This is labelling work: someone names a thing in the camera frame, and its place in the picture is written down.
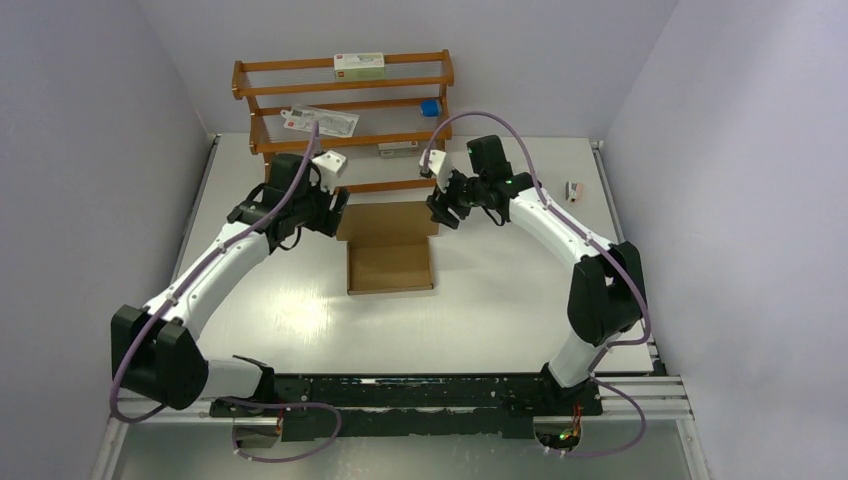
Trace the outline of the brown cardboard box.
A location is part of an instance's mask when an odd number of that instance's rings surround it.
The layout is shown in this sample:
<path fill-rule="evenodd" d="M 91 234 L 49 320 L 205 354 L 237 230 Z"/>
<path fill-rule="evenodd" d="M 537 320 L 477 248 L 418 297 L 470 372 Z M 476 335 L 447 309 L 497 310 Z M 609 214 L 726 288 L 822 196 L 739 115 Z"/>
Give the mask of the brown cardboard box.
<path fill-rule="evenodd" d="M 434 288 L 430 238 L 439 233 L 422 201 L 348 206 L 336 232 L 346 244 L 347 293 L 369 295 Z"/>

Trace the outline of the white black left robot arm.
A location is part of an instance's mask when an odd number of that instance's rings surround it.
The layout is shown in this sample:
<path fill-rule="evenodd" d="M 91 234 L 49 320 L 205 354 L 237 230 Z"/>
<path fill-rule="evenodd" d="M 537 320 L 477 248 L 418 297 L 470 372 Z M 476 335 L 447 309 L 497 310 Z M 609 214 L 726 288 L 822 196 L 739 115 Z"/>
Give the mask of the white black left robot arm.
<path fill-rule="evenodd" d="M 198 345 L 212 315 L 257 265 L 306 230 L 335 236 L 349 199 L 339 186 L 347 159 L 278 154 L 267 181 L 228 214 L 212 244 L 141 307 L 124 305 L 110 324 L 113 389 L 183 410 L 198 400 L 236 398 L 261 416 L 278 399 L 274 370 L 243 355 L 213 358 Z"/>

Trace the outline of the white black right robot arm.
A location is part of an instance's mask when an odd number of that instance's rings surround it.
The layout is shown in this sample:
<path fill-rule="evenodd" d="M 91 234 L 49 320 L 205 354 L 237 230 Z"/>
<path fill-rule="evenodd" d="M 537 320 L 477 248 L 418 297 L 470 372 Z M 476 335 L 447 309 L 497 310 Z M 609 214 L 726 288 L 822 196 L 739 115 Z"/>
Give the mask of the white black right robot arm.
<path fill-rule="evenodd" d="M 596 235 L 563 211 L 531 172 L 516 173 L 499 137 L 466 145 L 473 173 L 457 170 L 448 154 L 427 149 L 421 174 L 436 185 L 426 205 L 433 222 L 457 229 L 475 208 L 497 213 L 540 242 L 566 269 L 571 281 L 566 309 L 570 325 L 562 347 L 544 365 L 551 378 L 539 391 L 542 406 L 562 414 L 578 399 L 599 355 L 643 318 L 645 286 L 638 249 Z"/>

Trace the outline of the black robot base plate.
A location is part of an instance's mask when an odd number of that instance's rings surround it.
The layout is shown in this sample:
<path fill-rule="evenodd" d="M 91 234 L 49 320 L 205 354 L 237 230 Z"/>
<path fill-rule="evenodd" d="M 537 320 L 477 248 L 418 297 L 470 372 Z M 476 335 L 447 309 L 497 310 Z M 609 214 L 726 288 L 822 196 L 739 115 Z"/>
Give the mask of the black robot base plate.
<path fill-rule="evenodd" d="M 602 412 L 599 389 L 589 381 L 561 387 L 550 375 L 531 373 L 439 375 L 278 374 L 253 402 L 211 403 L 213 418 L 280 421 L 285 442 L 341 437 L 498 434 L 534 439 L 535 420 L 571 420 Z"/>

